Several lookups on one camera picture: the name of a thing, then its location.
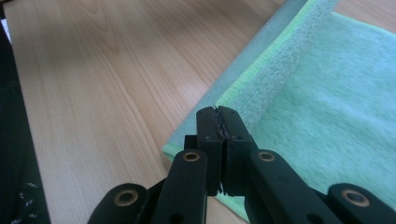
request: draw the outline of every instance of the green towel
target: green towel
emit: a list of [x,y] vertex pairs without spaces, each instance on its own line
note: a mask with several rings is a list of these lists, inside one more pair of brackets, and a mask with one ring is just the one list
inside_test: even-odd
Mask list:
[[[331,13],[335,1],[288,1],[163,147],[195,134],[197,110],[237,110],[259,148],[312,188],[352,183],[396,208],[396,35]],[[218,198],[247,219],[243,198]]]

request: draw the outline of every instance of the table surface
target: table surface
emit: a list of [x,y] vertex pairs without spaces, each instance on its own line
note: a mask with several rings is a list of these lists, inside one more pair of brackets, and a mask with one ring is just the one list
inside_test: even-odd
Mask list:
[[[113,187],[166,177],[163,144],[282,0],[5,4],[53,223],[86,223]],[[393,0],[336,11],[396,32]],[[207,223],[243,223],[209,199]]]

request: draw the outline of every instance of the brass insert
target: brass insert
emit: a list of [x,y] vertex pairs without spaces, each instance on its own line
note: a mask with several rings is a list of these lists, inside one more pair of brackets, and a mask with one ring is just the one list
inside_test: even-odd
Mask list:
[[274,161],[275,156],[269,152],[259,152],[259,159],[262,161]]
[[119,207],[131,205],[137,201],[139,194],[134,189],[125,189],[116,194],[114,204]]
[[349,203],[353,203],[356,206],[367,207],[370,205],[370,200],[356,190],[344,189],[341,194]]
[[184,161],[198,161],[199,158],[200,156],[196,152],[188,152],[183,155]]

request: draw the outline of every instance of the dark floor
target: dark floor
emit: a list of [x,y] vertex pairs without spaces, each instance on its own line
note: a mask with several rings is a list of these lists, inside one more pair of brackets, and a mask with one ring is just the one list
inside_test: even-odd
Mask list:
[[12,47],[0,27],[0,223],[50,223]]

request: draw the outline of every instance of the wooden table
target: wooden table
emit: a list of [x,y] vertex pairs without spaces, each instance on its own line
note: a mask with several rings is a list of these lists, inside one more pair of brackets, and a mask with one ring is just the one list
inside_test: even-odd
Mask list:
[[[392,0],[337,10],[396,32]],[[53,223],[124,182],[166,177],[162,145],[281,0],[14,0],[8,27]],[[243,223],[209,199],[207,223]]]

